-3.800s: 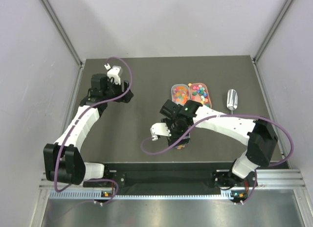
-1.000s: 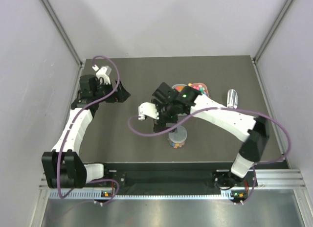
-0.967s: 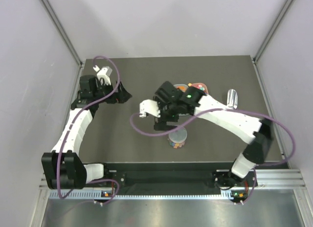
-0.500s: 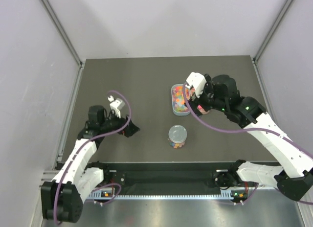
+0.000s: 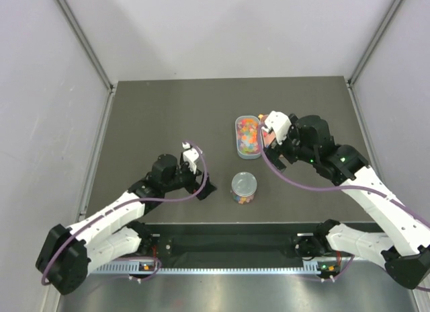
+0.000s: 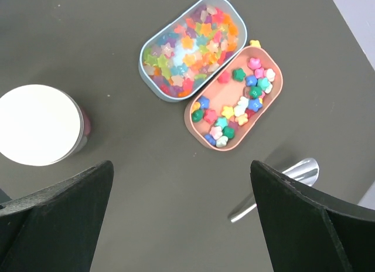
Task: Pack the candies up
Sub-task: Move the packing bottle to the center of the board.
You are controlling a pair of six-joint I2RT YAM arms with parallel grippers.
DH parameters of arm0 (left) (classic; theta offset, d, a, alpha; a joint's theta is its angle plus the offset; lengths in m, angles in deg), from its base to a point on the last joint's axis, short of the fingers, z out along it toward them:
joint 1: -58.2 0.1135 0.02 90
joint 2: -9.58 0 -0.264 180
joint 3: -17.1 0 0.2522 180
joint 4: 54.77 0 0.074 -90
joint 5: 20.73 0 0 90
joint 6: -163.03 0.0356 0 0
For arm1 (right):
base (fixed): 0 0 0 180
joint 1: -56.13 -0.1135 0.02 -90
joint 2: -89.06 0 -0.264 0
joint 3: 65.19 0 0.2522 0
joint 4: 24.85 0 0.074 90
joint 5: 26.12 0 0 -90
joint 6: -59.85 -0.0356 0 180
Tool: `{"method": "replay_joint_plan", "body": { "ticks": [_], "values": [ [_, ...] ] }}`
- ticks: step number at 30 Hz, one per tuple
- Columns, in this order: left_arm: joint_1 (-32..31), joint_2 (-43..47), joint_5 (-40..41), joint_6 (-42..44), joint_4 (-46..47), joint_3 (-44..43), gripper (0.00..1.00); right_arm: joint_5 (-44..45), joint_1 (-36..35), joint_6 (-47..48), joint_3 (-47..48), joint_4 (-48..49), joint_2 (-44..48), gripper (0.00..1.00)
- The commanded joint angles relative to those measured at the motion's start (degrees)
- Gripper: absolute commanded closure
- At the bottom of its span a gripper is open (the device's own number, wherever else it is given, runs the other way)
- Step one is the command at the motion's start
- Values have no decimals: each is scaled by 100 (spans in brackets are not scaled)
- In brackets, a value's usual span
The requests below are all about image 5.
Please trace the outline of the clear round jar lid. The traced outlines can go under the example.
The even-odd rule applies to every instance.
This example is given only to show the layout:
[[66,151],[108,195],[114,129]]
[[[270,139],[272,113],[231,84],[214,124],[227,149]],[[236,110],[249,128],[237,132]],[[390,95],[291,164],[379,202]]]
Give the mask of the clear round jar lid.
[[257,179],[249,172],[237,173],[231,182],[232,191],[241,196],[249,196],[257,190]]

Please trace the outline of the clear plastic jar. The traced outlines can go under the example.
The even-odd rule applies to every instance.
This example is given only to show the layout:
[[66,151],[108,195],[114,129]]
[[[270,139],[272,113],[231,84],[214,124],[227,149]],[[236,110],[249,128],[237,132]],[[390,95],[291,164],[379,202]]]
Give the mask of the clear plastic jar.
[[252,173],[242,171],[231,181],[232,198],[238,204],[248,204],[253,201],[257,191],[257,179]]

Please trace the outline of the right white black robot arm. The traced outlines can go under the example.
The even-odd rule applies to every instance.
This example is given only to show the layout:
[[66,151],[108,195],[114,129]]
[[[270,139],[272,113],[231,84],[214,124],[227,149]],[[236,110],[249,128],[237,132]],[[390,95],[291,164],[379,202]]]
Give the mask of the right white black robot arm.
[[[335,251],[381,267],[395,282],[419,289],[429,275],[429,223],[406,207],[378,177],[368,160],[351,145],[335,142],[326,120],[272,111],[259,124],[261,155],[285,182],[312,192],[342,191],[379,226],[365,232],[328,219],[317,225],[309,241],[298,240],[301,256],[327,256]],[[332,183],[331,187],[299,184],[283,175],[284,160],[303,161]]]

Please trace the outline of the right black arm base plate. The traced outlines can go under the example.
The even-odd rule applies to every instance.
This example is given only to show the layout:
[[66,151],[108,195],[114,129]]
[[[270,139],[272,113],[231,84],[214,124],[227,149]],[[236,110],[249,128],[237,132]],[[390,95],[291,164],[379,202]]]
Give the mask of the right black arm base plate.
[[341,247],[338,241],[313,234],[293,234],[284,244],[284,252],[290,257],[306,259],[331,258],[336,256],[337,252],[341,254],[342,258],[356,256],[356,254],[346,251],[344,247]]

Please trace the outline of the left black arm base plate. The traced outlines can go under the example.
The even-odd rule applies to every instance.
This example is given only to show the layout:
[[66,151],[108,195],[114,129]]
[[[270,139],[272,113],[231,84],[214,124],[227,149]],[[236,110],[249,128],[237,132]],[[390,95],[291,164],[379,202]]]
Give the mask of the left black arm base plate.
[[172,239],[156,235],[142,240],[138,246],[136,255],[153,258],[170,258],[172,256],[172,251]]

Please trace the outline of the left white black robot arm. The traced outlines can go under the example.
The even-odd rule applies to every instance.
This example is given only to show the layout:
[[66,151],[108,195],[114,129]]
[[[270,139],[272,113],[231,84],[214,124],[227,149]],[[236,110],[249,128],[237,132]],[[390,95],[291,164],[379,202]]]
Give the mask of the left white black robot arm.
[[151,232],[139,219],[162,203],[176,203],[170,192],[185,190],[186,200],[203,200],[216,190],[198,147],[189,144],[180,157],[162,154],[151,170],[116,200],[69,226],[51,228],[36,260],[41,283],[60,294],[75,291],[85,279],[117,258],[129,254],[145,256],[153,248]]

